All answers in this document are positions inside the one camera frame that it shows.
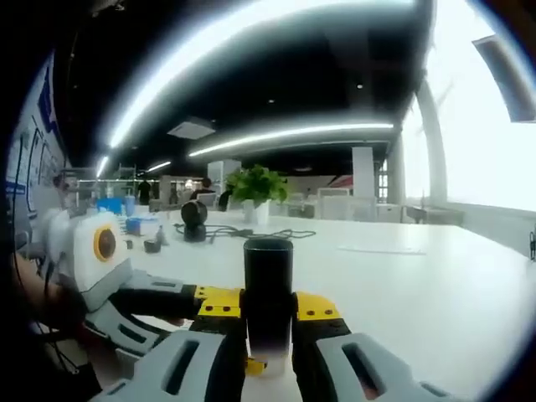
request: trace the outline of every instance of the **black speaker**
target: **black speaker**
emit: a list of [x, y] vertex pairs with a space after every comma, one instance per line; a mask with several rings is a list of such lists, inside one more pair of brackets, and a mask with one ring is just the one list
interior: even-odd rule
[[198, 243], [207, 239], [207, 207], [199, 201], [188, 201], [181, 208], [181, 217], [184, 222], [184, 241]]

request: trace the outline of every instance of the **black cylinder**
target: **black cylinder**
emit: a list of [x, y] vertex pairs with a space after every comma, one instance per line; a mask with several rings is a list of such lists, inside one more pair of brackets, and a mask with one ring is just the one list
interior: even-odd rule
[[253, 239], [244, 244], [247, 319], [253, 356], [288, 353], [292, 309], [292, 242]]

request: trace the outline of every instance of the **cable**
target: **cable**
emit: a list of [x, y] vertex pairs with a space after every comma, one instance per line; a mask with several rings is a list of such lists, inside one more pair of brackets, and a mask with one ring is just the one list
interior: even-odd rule
[[[13, 200], [12, 200], [13, 201], [13, 208], [12, 208], [12, 214], [11, 214], [11, 237], [12, 237], [12, 240], [13, 240], [13, 245], [15, 245], [15, 242], [16, 242], [16, 239], [15, 239], [15, 232], [16, 232], [15, 231], [15, 216], [16, 216], [15, 214], [16, 214], [16, 212], [15, 212], [15, 210], [16, 210], [16, 202], [17, 202], [18, 175], [20, 174], [20, 165], [21, 165], [22, 158], [23, 158], [23, 138], [21, 136], [20, 137], [19, 149], [18, 149], [17, 170], [16, 170], [16, 173], [15, 173], [15, 184], [14, 184], [14, 188], [13, 188]], [[23, 294], [25, 295], [24, 300], [27, 303], [28, 311], [35, 313], [34, 307], [32, 306], [32, 304], [29, 301], [29, 296], [28, 296], [28, 293], [26, 292], [26, 288], [24, 287], [23, 278], [20, 275], [20, 270], [18, 268], [16, 250], [14, 250], [14, 251], [15, 251], [15, 254], [13, 255], [13, 263], [15, 265], [15, 271], [17, 272], [18, 281], [20, 283], [20, 286], [21, 286], [21, 289], [23, 291]], [[41, 335], [44, 336], [44, 330], [41, 328], [41, 323], [39, 322], [39, 319], [37, 317], [38, 317], [38, 314], [35, 314], [34, 321], [35, 321], [35, 323], [37, 325], [37, 328], [41, 332]], [[69, 372], [69, 370], [67, 369], [67, 366], [65, 365], [64, 360], [61, 357], [63, 354], [60, 352], [60, 350], [58, 348], [58, 344], [56, 342], [53, 342], [50, 345], [55, 350], [56, 355], [57, 355], [58, 360], [59, 360], [59, 364], [61, 365], [62, 369], [64, 371], [66, 371], [66, 372]]]
[[[184, 227], [184, 224], [175, 224], [175, 230], [184, 235], [184, 232], [181, 228]], [[264, 239], [264, 238], [277, 238], [277, 239], [305, 239], [317, 234], [314, 230], [293, 230], [293, 229], [284, 229], [278, 232], [263, 234], [255, 233], [252, 229], [237, 229], [234, 226], [229, 226], [227, 224], [207, 224], [208, 228], [217, 228], [213, 231], [207, 231], [207, 236], [210, 237], [210, 244], [213, 244], [216, 237], [242, 237], [244, 239]]]

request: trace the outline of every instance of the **small black object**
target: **small black object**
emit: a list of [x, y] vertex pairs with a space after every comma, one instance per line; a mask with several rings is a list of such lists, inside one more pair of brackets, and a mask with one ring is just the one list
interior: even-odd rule
[[536, 261], [536, 226], [534, 227], [534, 232], [530, 232], [528, 239], [530, 242], [530, 259]]
[[207, 228], [204, 224], [199, 226], [184, 227], [184, 241], [198, 243], [207, 239]]
[[160, 242], [155, 240], [145, 240], [143, 242], [143, 246], [145, 247], [145, 252], [148, 254], [159, 253], [160, 249], [162, 248]]
[[197, 243], [207, 238], [207, 228], [204, 222], [207, 220], [207, 207], [199, 201], [188, 201], [181, 208], [181, 217], [184, 222], [184, 241]]

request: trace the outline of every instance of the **white chair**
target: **white chair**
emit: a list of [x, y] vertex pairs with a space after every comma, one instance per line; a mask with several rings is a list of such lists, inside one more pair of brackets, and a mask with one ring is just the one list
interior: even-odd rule
[[320, 219], [353, 220], [353, 197], [349, 195], [321, 197], [317, 207]]
[[319, 188], [318, 189], [318, 198], [327, 196], [327, 195], [350, 195], [349, 188]]
[[197, 200], [207, 206], [207, 209], [214, 209], [216, 203], [216, 193], [198, 194]]
[[376, 209], [376, 198], [353, 198], [353, 220], [358, 222], [376, 222], [378, 220], [378, 210]]
[[288, 204], [270, 201], [270, 216], [288, 216]]
[[287, 202], [289, 204], [301, 204], [305, 200], [303, 193], [291, 193], [288, 197]]

